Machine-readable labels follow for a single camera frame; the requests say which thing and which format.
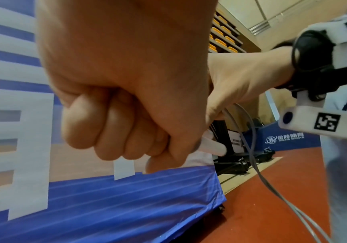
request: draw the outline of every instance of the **red floor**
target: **red floor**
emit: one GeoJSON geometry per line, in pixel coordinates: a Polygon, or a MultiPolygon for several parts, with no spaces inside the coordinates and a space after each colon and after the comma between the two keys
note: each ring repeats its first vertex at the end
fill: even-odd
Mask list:
{"type": "MultiPolygon", "coordinates": [[[[329,233],[327,186],[320,148],[277,152],[267,180],[329,233]]],[[[300,220],[255,176],[226,195],[223,214],[213,214],[179,242],[313,243],[300,220]]]]}

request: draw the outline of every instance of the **person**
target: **person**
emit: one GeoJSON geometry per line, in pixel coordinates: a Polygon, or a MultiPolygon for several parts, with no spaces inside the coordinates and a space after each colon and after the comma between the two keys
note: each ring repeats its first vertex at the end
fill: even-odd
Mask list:
{"type": "MultiPolygon", "coordinates": [[[[289,46],[207,56],[216,2],[37,1],[36,41],[66,142],[103,160],[151,155],[148,173],[179,167],[223,108],[289,81],[289,46]]],[[[326,107],[346,101],[347,86],[326,107]]],[[[347,242],[347,141],[322,137],[321,146],[332,238],[347,242]]]]}

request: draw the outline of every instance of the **yellow seat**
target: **yellow seat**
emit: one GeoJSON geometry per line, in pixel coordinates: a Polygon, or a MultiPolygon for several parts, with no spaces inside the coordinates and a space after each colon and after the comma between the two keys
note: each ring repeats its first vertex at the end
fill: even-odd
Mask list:
{"type": "Polygon", "coordinates": [[[230,46],[228,47],[228,49],[230,49],[231,51],[236,52],[236,53],[238,52],[235,48],[230,47],[230,46]]]}
{"type": "Polygon", "coordinates": [[[218,28],[212,27],[212,30],[213,30],[213,31],[216,31],[218,34],[224,36],[224,35],[223,35],[223,32],[221,32],[218,28]]]}
{"type": "Polygon", "coordinates": [[[228,22],[221,16],[219,16],[219,20],[222,21],[224,24],[228,24],[228,22]]]}
{"type": "Polygon", "coordinates": [[[224,41],[222,41],[222,40],[220,40],[220,39],[215,39],[215,41],[216,41],[217,43],[222,44],[223,46],[227,47],[227,44],[226,44],[224,41]]]}
{"type": "Polygon", "coordinates": [[[232,43],[235,44],[235,41],[234,41],[232,38],[230,38],[229,36],[226,36],[225,38],[226,38],[227,40],[229,40],[230,42],[232,42],[232,43]]]}
{"type": "Polygon", "coordinates": [[[222,26],[221,27],[224,31],[226,31],[226,32],[228,32],[228,33],[230,33],[231,34],[231,31],[227,28],[227,27],[225,27],[225,26],[222,26]]]}
{"type": "Polygon", "coordinates": [[[208,47],[209,47],[211,50],[213,50],[213,51],[216,51],[216,52],[217,52],[216,47],[215,47],[214,45],[212,45],[212,44],[208,44],[208,47]]]}

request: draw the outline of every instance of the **blue barrier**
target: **blue barrier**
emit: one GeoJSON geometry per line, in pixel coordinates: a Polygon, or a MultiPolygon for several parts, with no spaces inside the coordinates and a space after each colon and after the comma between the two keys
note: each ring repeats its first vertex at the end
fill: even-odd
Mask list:
{"type": "MultiPolygon", "coordinates": [[[[252,143],[252,131],[244,133],[249,144],[252,143]]],[[[265,148],[274,151],[320,147],[320,136],[281,129],[277,122],[257,129],[256,151],[265,148]]]]}

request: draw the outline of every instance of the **white cable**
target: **white cable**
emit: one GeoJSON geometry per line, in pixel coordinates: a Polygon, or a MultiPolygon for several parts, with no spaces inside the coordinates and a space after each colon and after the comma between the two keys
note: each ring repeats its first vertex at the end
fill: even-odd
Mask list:
{"type": "Polygon", "coordinates": [[[246,117],[249,120],[249,123],[251,125],[252,128],[252,145],[251,147],[248,145],[245,137],[243,136],[241,130],[239,129],[238,124],[236,123],[235,119],[233,118],[233,116],[231,115],[231,113],[227,110],[224,109],[223,113],[225,114],[225,116],[229,117],[229,119],[231,120],[232,124],[234,125],[235,129],[238,131],[238,133],[240,134],[240,137],[245,145],[245,147],[248,150],[249,153],[249,160],[251,162],[252,167],[254,168],[254,170],[257,172],[257,175],[259,176],[260,180],[263,182],[263,184],[273,193],[275,194],[278,198],[280,198],[281,200],[283,200],[289,207],[290,209],[298,216],[298,218],[300,219],[300,221],[302,221],[302,223],[304,224],[304,226],[308,229],[309,233],[312,235],[312,237],[315,239],[316,243],[321,243],[320,239],[318,238],[318,236],[316,235],[316,233],[313,231],[313,229],[310,227],[310,225],[306,222],[309,221],[322,235],[323,237],[329,242],[329,243],[333,243],[332,240],[328,237],[328,235],[322,230],[322,228],[314,221],[312,220],[309,216],[307,216],[303,211],[301,211],[300,209],[298,209],[296,206],[294,206],[292,203],[290,203],[288,200],[286,200],[268,181],[267,179],[265,179],[265,177],[260,173],[259,168],[257,167],[257,163],[256,163],[256,159],[255,156],[253,154],[254,150],[255,150],[255,145],[256,145],[256,130],[255,130],[255,125],[252,121],[252,118],[250,117],[250,115],[248,114],[248,112],[239,104],[234,104],[233,105],[234,108],[239,112],[239,110],[243,111],[243,113],[246,115],[246,117]]]}

